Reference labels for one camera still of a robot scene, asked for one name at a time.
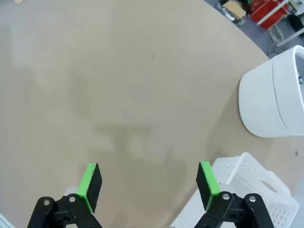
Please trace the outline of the white perforated plastic basket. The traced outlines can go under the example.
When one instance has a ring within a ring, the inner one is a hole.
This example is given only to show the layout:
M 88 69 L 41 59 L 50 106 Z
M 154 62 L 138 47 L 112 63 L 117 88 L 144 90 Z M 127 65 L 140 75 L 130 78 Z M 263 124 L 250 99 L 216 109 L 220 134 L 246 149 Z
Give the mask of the white perforated plastic basket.
M 289 188 L 272 172 L 265 169 L 250 153 L 217 158 L 212 170 L 221 190 L 245 197 L 257 193 L 266 205 L 274 228 L 291 228 L 299 204 Z

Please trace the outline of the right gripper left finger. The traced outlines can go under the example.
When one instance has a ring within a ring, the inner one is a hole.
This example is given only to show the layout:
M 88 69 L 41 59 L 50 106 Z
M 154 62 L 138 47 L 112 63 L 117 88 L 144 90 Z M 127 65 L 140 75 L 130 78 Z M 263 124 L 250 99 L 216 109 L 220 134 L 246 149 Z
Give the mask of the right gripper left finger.
M 102 176 L 98 163 L 90 163 L 76 193 L 59 200 L 41 197 L 37 200 L 27 228 L 102 228 L 94 217 Z

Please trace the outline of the white round lidded trash bin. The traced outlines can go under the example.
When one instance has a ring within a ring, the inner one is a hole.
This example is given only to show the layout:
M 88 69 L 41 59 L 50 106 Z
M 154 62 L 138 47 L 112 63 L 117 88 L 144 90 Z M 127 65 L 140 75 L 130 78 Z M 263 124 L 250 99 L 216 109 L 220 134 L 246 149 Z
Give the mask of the white round lidded trash bin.
M 304 47 L 296 45 L 245 73 L 238 106 L 244 126 L 258 137 L 304 136 Z

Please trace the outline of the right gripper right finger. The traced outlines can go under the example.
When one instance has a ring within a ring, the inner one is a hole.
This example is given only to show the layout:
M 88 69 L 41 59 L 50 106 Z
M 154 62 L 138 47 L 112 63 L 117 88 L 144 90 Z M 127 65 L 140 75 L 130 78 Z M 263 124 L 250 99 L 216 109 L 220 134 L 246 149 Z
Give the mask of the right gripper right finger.
M 262 197 L 221 191 L 209 162 L 199 163 L 196 182 L 205 210 L 196 228 L 221 228 L 224 222 L 236 228 L 274 228 Z

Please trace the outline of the brown cardboard piece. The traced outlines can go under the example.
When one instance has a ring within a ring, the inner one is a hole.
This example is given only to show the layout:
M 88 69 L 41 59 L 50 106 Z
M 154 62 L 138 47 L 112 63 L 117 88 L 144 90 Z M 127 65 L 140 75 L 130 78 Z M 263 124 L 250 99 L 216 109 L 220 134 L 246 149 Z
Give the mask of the brown cardboard piece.
M 237 0 L 228 0 L 222 6 L 236 19 L 242 19 L 246 15 L 246 11 Z

